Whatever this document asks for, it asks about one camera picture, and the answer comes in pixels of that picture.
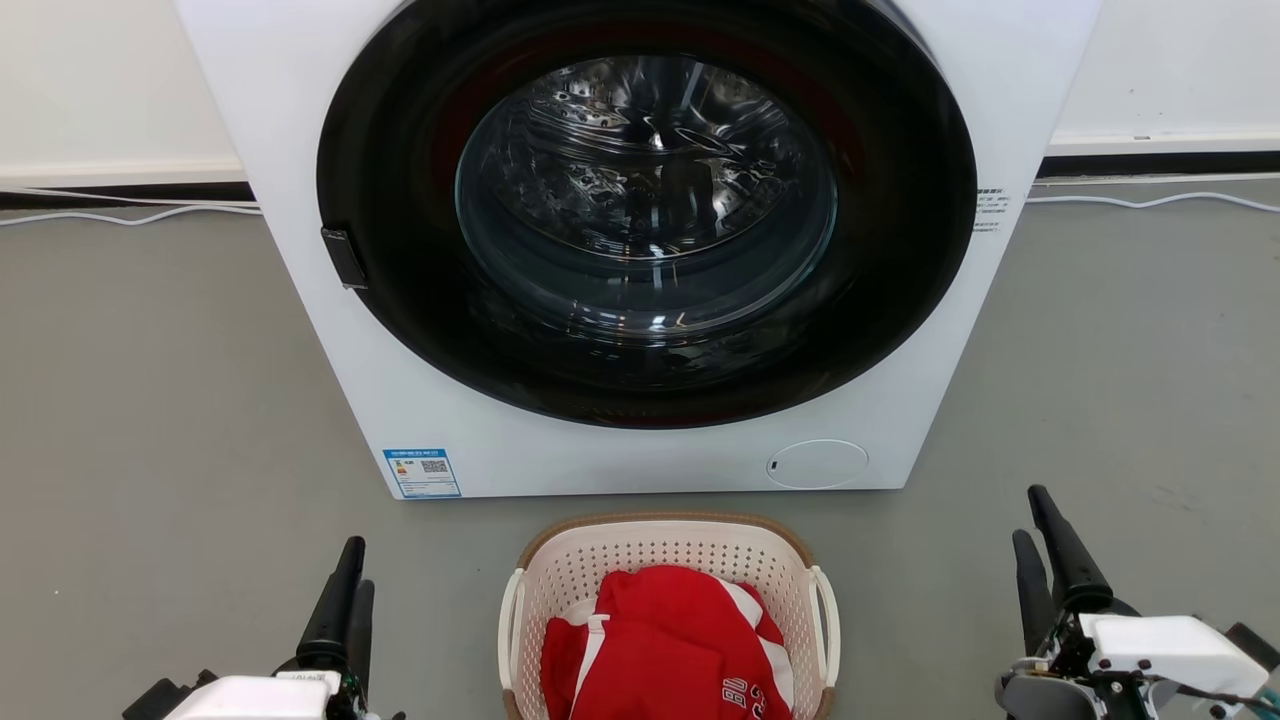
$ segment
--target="door glass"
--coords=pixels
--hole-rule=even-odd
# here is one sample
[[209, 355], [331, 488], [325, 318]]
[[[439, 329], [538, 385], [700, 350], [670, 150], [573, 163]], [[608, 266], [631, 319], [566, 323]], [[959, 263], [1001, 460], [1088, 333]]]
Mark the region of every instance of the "door glass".
[[613, 56], [500, 101], [458, 164], [489, 278], [539, 322], [671, 345], [792, 291], [835, 223], [831, 160], [776, 97], [687, 56]]

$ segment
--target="white plastic basket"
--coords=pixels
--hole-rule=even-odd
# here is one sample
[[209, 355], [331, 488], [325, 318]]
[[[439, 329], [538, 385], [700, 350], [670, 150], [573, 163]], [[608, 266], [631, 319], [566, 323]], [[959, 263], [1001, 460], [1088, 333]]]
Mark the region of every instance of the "white plastic basket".
[[547, 720], [539, 684], [547, 621], [594, 607], [608, 573], [648, 565], [682, 565], [755, 587], [791, 657], [792, 716], [827, 717], [840, 674], [840, 612], [804, 543], [767, 518], [671, 512], [570, 520], [529, 544], [498, 616], [498, 678], [511, 720]]

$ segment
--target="basket handle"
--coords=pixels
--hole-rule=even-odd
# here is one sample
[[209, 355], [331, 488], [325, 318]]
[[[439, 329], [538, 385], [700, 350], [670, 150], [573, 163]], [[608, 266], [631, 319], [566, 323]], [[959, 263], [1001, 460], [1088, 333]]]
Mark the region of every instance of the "basket handle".
[[522, 589], [521, 585], [524, 583], [521, 580], [524, 575], [525, 570], [522, 568], [516, 568], [516, 571], [511, 574], [511, 579], [507, 580], [507, 589], [502, 593], [502, 610], [498, 614], [498, 680], [502, 682], [502, 689], [504, 691], [512, 689], [511, 641], [515, 634], [512, 616], [516, 614], [516, 591]]
[[[826, 651], [826, 667], [823, 682], [828, 688], [836, 687], [840, 676], [840, 609], [836, 606], [836, 591], [831, 589], [831, 580], [822, 568], [814, 565], [809, 568], [813, 582], [809, 584], [810, 601], [814, 606], [813, 626], [818, 647]], [[827, 637], [822, 637], [822, 620], [818, 618], [818, 601], [822, 601], [822, 614], [827, 618]]]

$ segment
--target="black cable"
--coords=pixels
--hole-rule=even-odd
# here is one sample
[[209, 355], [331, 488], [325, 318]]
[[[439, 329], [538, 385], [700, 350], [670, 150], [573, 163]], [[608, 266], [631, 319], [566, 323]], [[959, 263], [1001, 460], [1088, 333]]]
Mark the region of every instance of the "black cable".
[[1243, 705], [1251, 710], [1262, 710], [1267, 712], [1271, 717], [1280, 717], [1280, 707], [1271, 705], [1270, 702], [1256, 700], [1252, 697], [1240, 697], [1235, 694], [1226, 693], [1207, 693], [1204, 691], [1198, 691], [1190, 685], [1179, 685], [1178, 694], [1184, 694], [1189, 697], [1198, 697], [1203, 700], [1213, 700], [1217, 702], [1225, 702], [1229, 705]]

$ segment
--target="white wall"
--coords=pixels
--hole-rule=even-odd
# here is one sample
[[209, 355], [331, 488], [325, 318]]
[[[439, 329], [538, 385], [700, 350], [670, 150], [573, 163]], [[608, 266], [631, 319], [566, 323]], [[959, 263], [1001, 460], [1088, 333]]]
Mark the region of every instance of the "white wall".
[[0, 184], [228, 179], [172, 0], [0, 0]]
[[[1277, 37], [1277, 0], [1106, 0], [1050, 152], [1280, 150]], [[0, 3], [0, 184], [234, 179], [172, 0]]]
[[1051, 154], [1235, 150], [1280, 150], [1280, 1], [1103, 0]]

